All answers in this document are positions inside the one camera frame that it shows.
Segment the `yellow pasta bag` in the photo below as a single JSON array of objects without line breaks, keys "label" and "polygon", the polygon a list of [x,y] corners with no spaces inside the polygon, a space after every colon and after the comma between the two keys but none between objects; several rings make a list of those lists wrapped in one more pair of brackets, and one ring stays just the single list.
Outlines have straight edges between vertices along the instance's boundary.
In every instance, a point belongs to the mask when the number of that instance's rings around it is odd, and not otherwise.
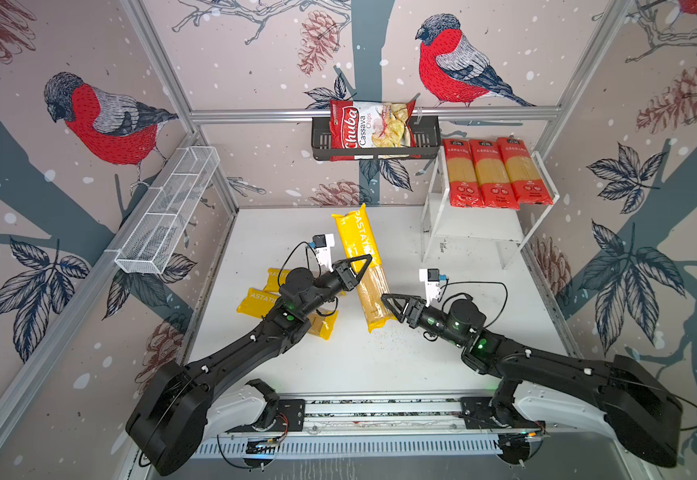
[{"label": "yellow pasta bag", "polygon": [[[280,298],[280,295],[274,292],[250,288],[246,297],[236,308],[236,312],[250,317],[264,318],[274,307],[278,298]],[[336,320],[338,320],[338,311],[326,317],[320,316],[318,313],[312,313],[308,316],[308,321],[310,321],[308,333],[312,336],[329,340],[332,332],[334,332]]]},{"label": "yellow pasta bag", "polygon": [[286,276],[290,274],[288,269],[268,268],[268,278],[266,278],[266,286],[264,291],[270,293],[278,293],[280,286],[286,283]]},{"label": "yellow pasta bag", "polygon": [[389,293],[390,289],[367,206],[363,204],[359,210],[348,212],[346,215],[334,214],[332,218],[336,221],[336,229],[346,258],[372,256],[357,291],[368,330],[373,332],[384,327],[394,316],[382,302],[382,296]]}]

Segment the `red spaghetti bag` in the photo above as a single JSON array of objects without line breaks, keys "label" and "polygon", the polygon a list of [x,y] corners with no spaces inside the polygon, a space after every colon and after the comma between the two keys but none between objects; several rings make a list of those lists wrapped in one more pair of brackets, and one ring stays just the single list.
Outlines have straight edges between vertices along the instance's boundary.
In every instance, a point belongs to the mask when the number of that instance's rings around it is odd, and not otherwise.
[{"label": "red spaghetti bag", "polygon": [[498,148],[520,204],[552,205],[553,198],[523,140],[500,137]]},{"label": "red spaghetti bag", "polygon": [[468,141],[445,139],[446,166],[450,185],[450,204],[458,208],[484,208],[475,162]]},{"label": "red spaghetti bag", "polygon": [[519,210],[520,206],[497,144],[488,140],[471,139],[469,145],[484,206]]}]

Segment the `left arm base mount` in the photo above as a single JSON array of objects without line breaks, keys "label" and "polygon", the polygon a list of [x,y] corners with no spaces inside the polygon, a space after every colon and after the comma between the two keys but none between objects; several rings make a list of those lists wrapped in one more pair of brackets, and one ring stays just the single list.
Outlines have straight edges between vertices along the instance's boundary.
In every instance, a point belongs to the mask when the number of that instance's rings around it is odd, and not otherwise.
[{"label": "left arm base mount", "polygon": [[301,432],[306,419],[306,400],[282,398],[268,383],[253,379],[235,392],[226,392],[216,408],[222,433]]}]

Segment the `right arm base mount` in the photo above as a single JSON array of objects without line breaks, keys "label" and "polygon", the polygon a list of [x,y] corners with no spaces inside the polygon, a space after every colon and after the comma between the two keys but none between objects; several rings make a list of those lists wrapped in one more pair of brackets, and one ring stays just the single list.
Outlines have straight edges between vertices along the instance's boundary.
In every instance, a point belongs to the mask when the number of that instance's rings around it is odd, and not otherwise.
[{"label": "right arm base mount", "polygon": [[462,397],[460,418],[464,420],[466,428],[544,430],[545,422],[530,420],[516,408],[515,394],[520,384],[520,380],[502,379],[492,396]]}]

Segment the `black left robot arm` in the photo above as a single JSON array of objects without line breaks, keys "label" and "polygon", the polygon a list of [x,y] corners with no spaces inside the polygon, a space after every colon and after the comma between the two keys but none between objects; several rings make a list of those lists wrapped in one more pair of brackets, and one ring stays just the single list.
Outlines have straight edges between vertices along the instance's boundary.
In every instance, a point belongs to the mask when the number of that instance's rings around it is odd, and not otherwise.
[{"label": "black left robot arm", "polygon": [[298,344],[310,330],[308,316],[358,287],[372,260],[370,254],[338,260],[318,278],[296,268],[251,332],[198,361],[164,364],[126,422],[126,433],[156,472],[172,474],[186,464],[202,443],[210,406],[260,364]]}]

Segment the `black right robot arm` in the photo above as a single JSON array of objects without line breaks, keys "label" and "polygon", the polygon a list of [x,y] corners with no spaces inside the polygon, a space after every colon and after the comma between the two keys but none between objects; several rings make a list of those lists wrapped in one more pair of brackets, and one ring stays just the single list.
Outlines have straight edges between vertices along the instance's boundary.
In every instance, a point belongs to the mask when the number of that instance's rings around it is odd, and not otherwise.
[{"label": "black right robot arm", "polygon": [[386,293],[382,302],[402,324],[451,342],[468,368],[500,381],[490,404],[498,424],[524,419],[583,428],[592,417],[598,430],[638,458],[677,466],[681,402],[638,361],[622,355],[584,360],[526,346],[488,330],[470,296],[449,311],[407,294]]}]

